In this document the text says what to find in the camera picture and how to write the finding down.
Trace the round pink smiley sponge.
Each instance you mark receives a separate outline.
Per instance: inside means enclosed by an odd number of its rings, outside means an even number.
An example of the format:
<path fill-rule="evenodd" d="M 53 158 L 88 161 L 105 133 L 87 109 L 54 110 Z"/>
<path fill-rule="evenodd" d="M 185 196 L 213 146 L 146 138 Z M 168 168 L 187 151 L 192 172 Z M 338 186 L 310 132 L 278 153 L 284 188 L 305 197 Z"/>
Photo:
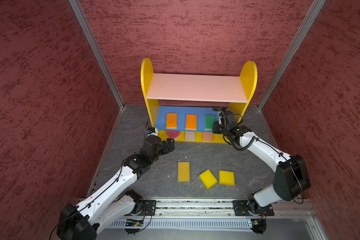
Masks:
<path fill-rule="evenodd" d="M 166 134 L 167 134 L 168 138 L 177 139 L 180 137 L 181 132 L 180 131 L 166 131 Z"/>

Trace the green yellow scouring sponge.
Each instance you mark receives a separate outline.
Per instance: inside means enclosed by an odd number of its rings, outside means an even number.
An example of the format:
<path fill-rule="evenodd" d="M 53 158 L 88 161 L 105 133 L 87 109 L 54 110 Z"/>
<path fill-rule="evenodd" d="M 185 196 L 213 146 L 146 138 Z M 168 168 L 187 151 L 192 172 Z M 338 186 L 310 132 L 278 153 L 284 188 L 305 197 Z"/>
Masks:
<path fill-rule="evenodd" d="M 216 115 L 205 115 L 205 130 L 212 131 L 214 122 L 216 121 Z"/>

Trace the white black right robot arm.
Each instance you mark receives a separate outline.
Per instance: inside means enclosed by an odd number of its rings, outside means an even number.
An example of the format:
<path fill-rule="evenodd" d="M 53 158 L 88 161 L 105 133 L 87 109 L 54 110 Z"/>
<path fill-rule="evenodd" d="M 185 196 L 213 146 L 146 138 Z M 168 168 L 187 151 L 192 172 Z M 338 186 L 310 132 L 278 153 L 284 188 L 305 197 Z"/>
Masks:
<path fill-rule="evenodd" d="M 275 173 L 271 185 L 251 194 L 247 210 L 258 216 L 279 201 L 295 201 L 311 187 L 306 162 L 299 155 L 292 156 L 258 137 L 251 129 L 240 126 L 235 114 L 227 108 L 213 108 L 219 120 L 213 123 L 213 133 L 223 135 L 236 151 L 250 151 L 266 163 Z"/>

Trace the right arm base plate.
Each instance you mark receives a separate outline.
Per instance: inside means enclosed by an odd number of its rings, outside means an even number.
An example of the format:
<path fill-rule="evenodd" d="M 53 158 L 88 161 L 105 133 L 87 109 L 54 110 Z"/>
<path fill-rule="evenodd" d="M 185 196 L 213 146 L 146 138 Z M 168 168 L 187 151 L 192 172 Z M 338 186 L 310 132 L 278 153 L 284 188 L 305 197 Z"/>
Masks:
<path fill-rule="evenodd" d="M 232 203 L 237 217 L 272 217 L 275 215 L 272 205 L 260 207 L 253 200 L 234 200 Z"/>

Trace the pale yellow sponge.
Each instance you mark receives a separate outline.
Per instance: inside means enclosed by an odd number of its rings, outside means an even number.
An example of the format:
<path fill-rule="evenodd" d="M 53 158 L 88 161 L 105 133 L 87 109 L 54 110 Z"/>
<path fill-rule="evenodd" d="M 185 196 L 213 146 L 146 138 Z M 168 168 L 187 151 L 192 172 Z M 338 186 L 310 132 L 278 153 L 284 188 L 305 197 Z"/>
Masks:
<path fill-rule="evenodd" d="M 190 181 L 190 163 L 178 162 L 178 182 Z"/>

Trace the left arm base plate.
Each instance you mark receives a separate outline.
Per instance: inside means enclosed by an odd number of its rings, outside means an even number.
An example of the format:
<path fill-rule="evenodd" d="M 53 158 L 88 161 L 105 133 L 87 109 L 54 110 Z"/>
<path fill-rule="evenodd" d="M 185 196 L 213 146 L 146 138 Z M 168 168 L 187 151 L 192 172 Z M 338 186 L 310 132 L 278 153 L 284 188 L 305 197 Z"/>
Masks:
<path fill-rule="evenodd" d="M 143 216 L 146 213 L 151 213 L 153 216 L 156 211 L 156 200 L 142 200 L 135 204 L 130 216 Z"/>

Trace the peach orange sponge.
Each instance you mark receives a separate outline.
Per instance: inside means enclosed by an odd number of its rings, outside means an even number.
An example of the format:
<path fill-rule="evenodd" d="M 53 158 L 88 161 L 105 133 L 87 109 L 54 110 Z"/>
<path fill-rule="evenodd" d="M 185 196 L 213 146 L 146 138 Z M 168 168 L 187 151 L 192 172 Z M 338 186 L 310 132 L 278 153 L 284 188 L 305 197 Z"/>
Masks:
<path fill-rule="evenodd" d="M 214 134 L 211 132 L 203 132 L 202 133 L 202 141 L 203 142 L 213 142 L 214 141 Z"/>

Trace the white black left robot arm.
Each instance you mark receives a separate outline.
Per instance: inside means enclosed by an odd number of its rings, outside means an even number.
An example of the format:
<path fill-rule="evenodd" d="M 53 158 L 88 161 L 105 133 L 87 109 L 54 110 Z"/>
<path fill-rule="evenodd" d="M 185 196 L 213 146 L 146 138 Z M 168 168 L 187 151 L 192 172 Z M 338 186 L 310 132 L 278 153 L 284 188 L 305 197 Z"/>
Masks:
<path fill-rule="evenodd" d="M 160 156 L 174 150 L 174 139 L 145 138 L 140 151 L 123 160 L 117 173 L 102 187 L 77 205 L 68 204 L 62 209 L 59 223 L 52 232 L 61 240 L 94 240 L 110 223 L 130 213 L 139 213 L 142 196 L 126 189 Z"/>

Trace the white sponge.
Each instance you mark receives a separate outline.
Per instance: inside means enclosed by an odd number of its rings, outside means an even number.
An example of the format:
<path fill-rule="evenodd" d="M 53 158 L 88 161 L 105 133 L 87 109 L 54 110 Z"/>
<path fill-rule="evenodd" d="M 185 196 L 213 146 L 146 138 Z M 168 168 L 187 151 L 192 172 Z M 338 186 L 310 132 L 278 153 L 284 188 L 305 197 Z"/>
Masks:
<path fill-rule="evenodd" d="M 185 132 L 185 141 L 194 142 L 196 140 L 195 132 Z"/>

